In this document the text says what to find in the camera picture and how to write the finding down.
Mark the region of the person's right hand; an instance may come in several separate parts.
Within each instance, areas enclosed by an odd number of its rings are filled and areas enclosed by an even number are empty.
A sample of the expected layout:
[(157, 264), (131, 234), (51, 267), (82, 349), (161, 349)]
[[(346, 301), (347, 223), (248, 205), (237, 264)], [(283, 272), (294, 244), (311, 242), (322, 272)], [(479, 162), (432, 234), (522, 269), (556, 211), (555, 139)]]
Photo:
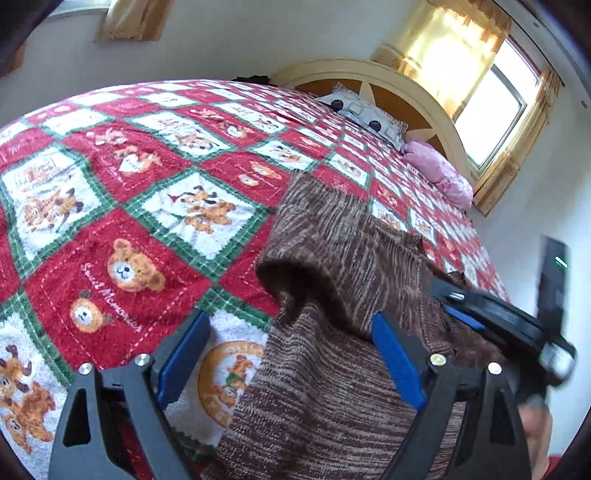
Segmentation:
[(531, 396), (518, 410), (528, 446), (531, 478), (540, 480), (549, 466), (553, 418), (544, 399), (539, 395)]

